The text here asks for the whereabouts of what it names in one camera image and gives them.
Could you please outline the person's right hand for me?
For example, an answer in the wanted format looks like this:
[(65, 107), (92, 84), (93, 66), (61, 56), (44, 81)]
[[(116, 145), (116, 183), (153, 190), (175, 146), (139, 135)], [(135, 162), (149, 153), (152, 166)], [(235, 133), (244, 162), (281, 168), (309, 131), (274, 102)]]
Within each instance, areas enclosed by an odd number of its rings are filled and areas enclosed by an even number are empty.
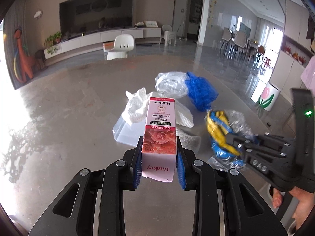
[(292, 215), (294, 222), (288, 229), (288, 235), (294, 235), (307, 219), (314, 207), (314, 193), (294, 187), (289, 193), (298, 200), (297, 207)]

